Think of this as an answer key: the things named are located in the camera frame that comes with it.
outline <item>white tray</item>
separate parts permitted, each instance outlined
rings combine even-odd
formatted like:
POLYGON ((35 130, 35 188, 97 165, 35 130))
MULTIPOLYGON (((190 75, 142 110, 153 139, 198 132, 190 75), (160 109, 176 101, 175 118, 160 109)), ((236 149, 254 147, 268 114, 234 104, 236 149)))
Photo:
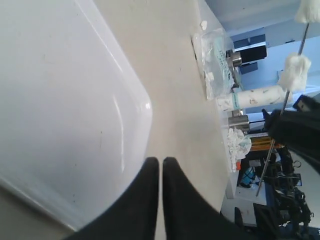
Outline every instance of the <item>white tray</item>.
POLYGON ((150 99, 92 0, 4 0, 0 18, 0 184, 79 229, 138 173, 150 99))

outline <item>white tube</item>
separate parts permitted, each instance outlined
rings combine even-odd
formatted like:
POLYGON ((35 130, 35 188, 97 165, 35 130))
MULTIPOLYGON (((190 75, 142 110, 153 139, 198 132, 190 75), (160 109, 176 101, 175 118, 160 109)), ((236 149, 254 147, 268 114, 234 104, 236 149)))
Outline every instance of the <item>white tube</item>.
MULTIPOLYGON (((219 96, 216 98, 216 102, 223 112, 229 112, 238 109, 283 103, 285 96, 286 92, 282 87, 275 85, 219 96)), ((292 95, 290 94, 288 102, 291 101, 292 95)))

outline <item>white plastic container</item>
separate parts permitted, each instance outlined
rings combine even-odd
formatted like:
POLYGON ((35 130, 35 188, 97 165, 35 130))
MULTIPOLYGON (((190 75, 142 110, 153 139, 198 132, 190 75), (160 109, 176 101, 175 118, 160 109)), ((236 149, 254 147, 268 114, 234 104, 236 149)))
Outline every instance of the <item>white plastic container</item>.
POLYGON ((4 0, 0 18, 0 184, 79 229, 140 170, 150 99, 92 0, 4 0))

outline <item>white cylinder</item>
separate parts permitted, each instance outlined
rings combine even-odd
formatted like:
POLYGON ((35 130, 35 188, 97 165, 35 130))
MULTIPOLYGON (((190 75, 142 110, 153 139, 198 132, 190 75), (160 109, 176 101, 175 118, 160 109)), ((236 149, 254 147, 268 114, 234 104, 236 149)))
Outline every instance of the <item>white cylinder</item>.
MULTIPOLYGON (((229 112, 238 109, 283 103, 285 97, 286 92, 282 87, 275 85, 219 96, 216 98, 216 102, 222 111, 229 112)), ((292 95, 290 94, 288 102, 291 101, 292 95)))

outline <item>metal rod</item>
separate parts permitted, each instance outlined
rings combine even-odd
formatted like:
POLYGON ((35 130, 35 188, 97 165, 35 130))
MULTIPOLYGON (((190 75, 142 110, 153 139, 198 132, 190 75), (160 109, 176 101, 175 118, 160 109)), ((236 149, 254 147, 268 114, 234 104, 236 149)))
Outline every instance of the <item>metal rod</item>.
MULTIPOLYGON (((302 41, 301 41, 301 44, 300 44, 298 55, 301 55, 302 51, 304 49, 304 46, 305 46, 305 43, 306 43, 307 34, 308 34, 309 25, 310 24, 308 23, 306 25, 306 27, 305 27, 305 31, 304 31, 303 38, 302 38, 302 41)), ((289 96, 290 96, 290 91, 288 90, 286 92, 286 94, 285 94, 285 98, 284 98, 283 106, 282 106, 282 109, 281 109, 281 112, 280 112, 280 116, 284 113, 284 111, 286 109, 289 96)), ((267 168, 268 168, 268 165, 269 165, 269 161, 270 161, 270 158, 271 158, 271 154, 272 154, 272 152, 274 150, 274 147, 275 147, 275 143, 276 143, 276 141, 274 139, 272 139, 271 144, 270 144, 270 149, 268 151, 268 155, 266 156, 265 164, 264 164, 263 171, 262 171, 262 174, 261 174, 258 190, 256 191, 256 195, 255 195, 256 197, 258 197, 259 192, 261 190, 262 182, 263 182, 263 179, 265 177, 265 174, 266 174, 266 171, 267 171, 267 168)))

